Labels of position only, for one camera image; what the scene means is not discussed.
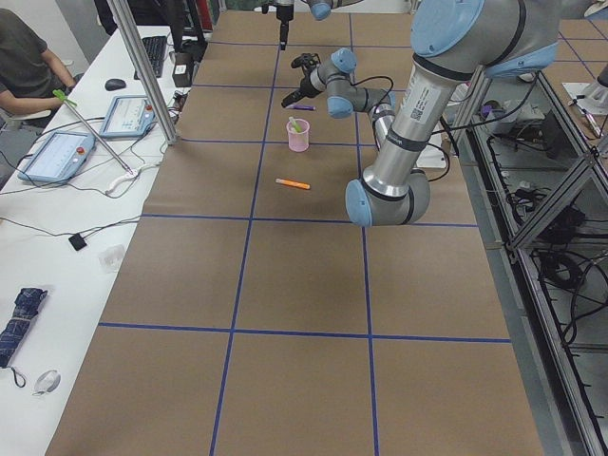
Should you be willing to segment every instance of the umbrella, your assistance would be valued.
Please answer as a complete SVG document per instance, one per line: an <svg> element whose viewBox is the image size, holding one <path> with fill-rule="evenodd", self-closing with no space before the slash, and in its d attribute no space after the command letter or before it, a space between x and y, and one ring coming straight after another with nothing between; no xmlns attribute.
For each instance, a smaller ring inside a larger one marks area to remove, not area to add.
<svg viewBox="0 0 608 456"><path fill-rule="evenodd" d="M26 385L26 379L23 375L18 374L15 368L9 366L9 361L17 350L21 339L26 335L31 320L38 314L38 307L46 296L46 290L22 288L21 293L15 299L15 310L12 313L12 318L7 323L7 327L0 333L0 368L12 369L15 384L19 388ZM22 378L21 383L18 381L17 375Z"/></svg>

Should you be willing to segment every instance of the pink cup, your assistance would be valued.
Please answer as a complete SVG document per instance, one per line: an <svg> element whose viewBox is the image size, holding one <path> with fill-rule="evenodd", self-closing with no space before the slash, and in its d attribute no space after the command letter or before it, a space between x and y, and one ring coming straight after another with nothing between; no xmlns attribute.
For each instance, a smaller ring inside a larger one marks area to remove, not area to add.
<svg viewBox="0 0 608 456"><path fill-rule="evenodd" d="M295 131L291 122L287 122L287 137L289 140L289 148L294 152L304 152L308 149L308 132L311 129L310 124L304 119L295 119L302 131Z"/></svg>

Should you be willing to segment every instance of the black box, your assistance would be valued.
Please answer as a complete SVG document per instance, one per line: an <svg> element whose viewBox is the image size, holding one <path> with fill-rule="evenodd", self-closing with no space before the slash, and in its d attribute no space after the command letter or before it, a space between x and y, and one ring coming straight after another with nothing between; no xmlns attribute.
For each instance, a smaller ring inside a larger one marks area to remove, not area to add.
<svg viewBox="0 0 608 456"><path fill-rule="evenodd" d="M189 87L192 85L192 72L194 71L194 59L188 52L176 52L174 54L173 82L175 87Z"/></svg>

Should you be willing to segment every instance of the blue joint cap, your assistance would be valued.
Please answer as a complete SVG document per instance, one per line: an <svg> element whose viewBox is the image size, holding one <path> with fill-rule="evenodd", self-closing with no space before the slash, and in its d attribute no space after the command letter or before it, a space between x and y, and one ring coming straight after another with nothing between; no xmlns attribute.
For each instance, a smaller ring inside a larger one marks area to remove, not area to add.
<svg viewBox="0 0 608 456"><path fill-rule="evenodd" d="M357 68L357 58L350 49L342 47L332 54L332 62L336 68L346 74L350 74Z"/></svg>
<svg viewBox="0 0 608 456"><path fill-rule="evenodd" d="M346 98L328 97L327 112L334 119L346 119L354 112L354 106Z"/></svg>
<svg viewBox="0 0 608 456"><path fill-rule="evenodd" d="M361 181L351 180L346 186L346 212L349 214L349 219L355 225L371 226L373 219L371 217L370 200L365 192Z"/></svg>
<svg viewBox="0 0 608 456"><path fill-rule="evenodd" d="M411 47L422 57L434 57L454 47L471 30L485 0L425 0L411 25Z"/></svg>
<svg viewBox="0 0 608 456"><path fill-rule="evenodd" d="M509 78L538 71L553 63L558 54L558 43L541 47L516 59L502 62L485 69L486 78Z"/></svg>
<svg viewBox="0 0 608 456"><path fill-rule="evenodd" d="M332 12L332 9L326 3L317 3L311 6L311 13L317 21L326 19L330 15L330 12Z"/></svg>

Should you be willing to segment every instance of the computer mouse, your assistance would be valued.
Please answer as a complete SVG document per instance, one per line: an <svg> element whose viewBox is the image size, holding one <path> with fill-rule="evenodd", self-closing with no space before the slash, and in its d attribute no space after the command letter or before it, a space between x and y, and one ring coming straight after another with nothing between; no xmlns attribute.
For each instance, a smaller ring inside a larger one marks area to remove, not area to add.
<svg viewBox="0 0 608 456"><path fill-rule="evenodd" d="M108 91L118 90L120 88L125 88L126 82L123 81L122 79L112 78L112 79L108 79L107 81L105 81L104 87L105 87L105 90L108 90Z"/></svg>

